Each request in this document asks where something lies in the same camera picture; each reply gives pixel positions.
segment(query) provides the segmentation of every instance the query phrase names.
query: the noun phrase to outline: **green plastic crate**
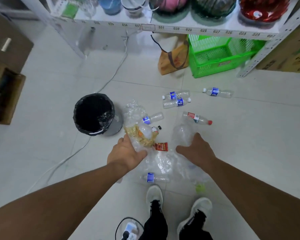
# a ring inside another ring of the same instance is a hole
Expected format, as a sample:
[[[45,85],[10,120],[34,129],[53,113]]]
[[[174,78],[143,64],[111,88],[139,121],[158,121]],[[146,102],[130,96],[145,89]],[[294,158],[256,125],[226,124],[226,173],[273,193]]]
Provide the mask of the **green plastic crate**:
[[[189,34],[189,66],[194,78],[208,76],[240,66],[265,44],[247,40]]]

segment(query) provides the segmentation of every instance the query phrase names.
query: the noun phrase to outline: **leg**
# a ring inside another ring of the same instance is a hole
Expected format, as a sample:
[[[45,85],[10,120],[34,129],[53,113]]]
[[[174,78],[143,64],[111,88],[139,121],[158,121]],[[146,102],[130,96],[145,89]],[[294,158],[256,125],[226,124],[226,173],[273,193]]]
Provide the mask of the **leg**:
[[[161,210],[163,199],[162,191],[159,186],[150,186],[146,197],[150,218],[144,224],[144,231],[139,240],[167,239],[168,225]]]
[[[192,206],[190,217],[181,222],[177,229],[179,240],[212,240],[210,233],[203,230],[210,217],[212,203],[207,198],[198,199]]]

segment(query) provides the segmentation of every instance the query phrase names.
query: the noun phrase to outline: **forearm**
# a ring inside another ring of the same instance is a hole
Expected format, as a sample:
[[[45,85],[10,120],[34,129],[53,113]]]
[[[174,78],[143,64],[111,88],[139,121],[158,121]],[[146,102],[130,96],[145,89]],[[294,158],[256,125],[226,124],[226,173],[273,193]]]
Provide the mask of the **forearm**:
[[[300,199],[217,158],[212,158],[201,168],[212,177],[261,240],[300,239]]]
[[[127,168],[110,163],[0,208],[1,239],[68,239]]]

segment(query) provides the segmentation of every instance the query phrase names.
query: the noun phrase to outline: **paper bag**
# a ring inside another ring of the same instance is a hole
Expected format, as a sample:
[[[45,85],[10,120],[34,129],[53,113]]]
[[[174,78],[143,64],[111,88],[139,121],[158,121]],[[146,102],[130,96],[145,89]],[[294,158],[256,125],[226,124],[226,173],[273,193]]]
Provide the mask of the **paper bag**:
[[[167,52],[161,48],[161,55],[158,62],[158,69],[161,75],[181,70],[189,66],[189,42],[188,39],[184,40],[183,44]]]

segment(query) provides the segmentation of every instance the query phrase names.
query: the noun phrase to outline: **red wrapper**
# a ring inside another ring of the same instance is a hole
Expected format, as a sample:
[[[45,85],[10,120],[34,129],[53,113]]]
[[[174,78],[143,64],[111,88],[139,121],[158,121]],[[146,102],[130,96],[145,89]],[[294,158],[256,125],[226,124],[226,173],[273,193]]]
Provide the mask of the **red wrapper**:
[[[168,151],[168,142],[155,143],[153,146],[157,151]]]

